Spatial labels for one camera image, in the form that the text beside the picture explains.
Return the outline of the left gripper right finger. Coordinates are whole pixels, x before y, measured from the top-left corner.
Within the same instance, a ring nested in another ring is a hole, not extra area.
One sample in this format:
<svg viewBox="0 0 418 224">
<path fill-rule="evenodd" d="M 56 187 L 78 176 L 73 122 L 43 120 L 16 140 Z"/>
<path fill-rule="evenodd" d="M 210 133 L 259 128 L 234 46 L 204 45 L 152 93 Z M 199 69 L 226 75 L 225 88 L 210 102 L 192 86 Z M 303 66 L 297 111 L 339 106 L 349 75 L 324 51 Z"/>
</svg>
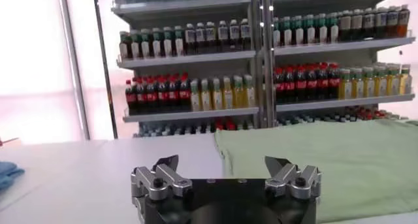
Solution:
<svg viewBox="0 0 418 224">
<path fill-rule="evenodd" d="M 265 164 L 271 175 L 265 180 L 265 190 L 274 197 L 290 194 L 295 199 L 308 200 L 321 196 L 322 172 L 315 166 L 299 169 L 288 159 L 265 156 Z"/>
</svg>

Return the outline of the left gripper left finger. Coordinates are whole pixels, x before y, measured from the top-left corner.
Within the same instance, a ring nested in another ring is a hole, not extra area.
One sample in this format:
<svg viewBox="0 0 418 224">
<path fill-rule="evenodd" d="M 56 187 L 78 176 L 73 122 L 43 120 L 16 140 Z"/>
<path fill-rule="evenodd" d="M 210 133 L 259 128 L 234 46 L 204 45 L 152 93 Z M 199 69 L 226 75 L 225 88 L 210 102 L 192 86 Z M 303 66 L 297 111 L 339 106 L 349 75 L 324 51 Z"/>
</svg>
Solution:
<svg viewBox="0 0 418 224">
<path fill-rule="evenodd" d="M 180 176 L 179 155 L 160 158 L 155 165 L 135 167 L 131 172 L 132 201 L 148 196 L 152 201 L 165 200 L 169 193 L 175 197 L 186 198 L 193 191 L 193 182 Z"/>
</svg>

